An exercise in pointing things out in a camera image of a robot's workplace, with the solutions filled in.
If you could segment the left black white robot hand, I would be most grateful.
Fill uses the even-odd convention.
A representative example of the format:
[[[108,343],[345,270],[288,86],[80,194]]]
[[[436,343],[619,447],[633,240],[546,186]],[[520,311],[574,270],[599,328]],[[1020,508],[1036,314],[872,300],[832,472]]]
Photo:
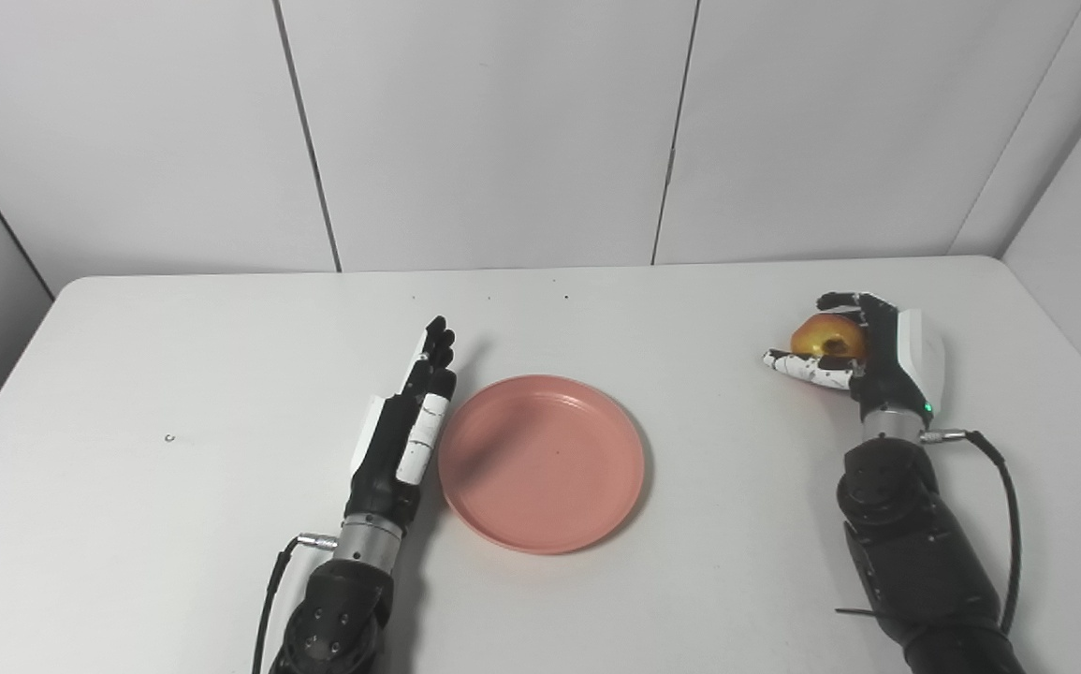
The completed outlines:
[[[406,533],[415,523],[426,470],[456,388],[455,334],[436,316],[421,334],[402,389],[382,398],[363,431],[343,514],[389,523]]]

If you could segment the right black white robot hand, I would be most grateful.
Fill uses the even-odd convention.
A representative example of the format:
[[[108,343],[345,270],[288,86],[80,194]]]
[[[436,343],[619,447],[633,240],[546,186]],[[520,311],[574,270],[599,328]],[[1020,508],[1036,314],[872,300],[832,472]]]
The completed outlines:
[[[815,387],[848,392],[872,411],[903,410],[924,426],[940,410],[945,346],[921,310],[900,310],[873,293],[826,293],[791,336],[771,348],[764,366]]]

